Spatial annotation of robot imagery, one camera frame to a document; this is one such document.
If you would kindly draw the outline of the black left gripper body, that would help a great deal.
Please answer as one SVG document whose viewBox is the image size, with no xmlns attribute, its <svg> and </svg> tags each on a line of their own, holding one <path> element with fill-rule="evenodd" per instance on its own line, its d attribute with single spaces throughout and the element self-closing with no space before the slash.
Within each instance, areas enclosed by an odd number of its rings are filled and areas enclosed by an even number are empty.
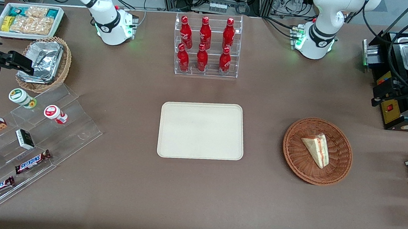
<svg viewBox="0 0 408 229">
<path fill-rule="evenodd" d="M 391 78 L 390 84 L 393 91 L 390 93 L 389 101 L 401 103 L 400 106 L 402 106 L 404 110 L 408 110 L 408 86 L 403 85 L 403 83 L 395 77 Z"/>
</svg>

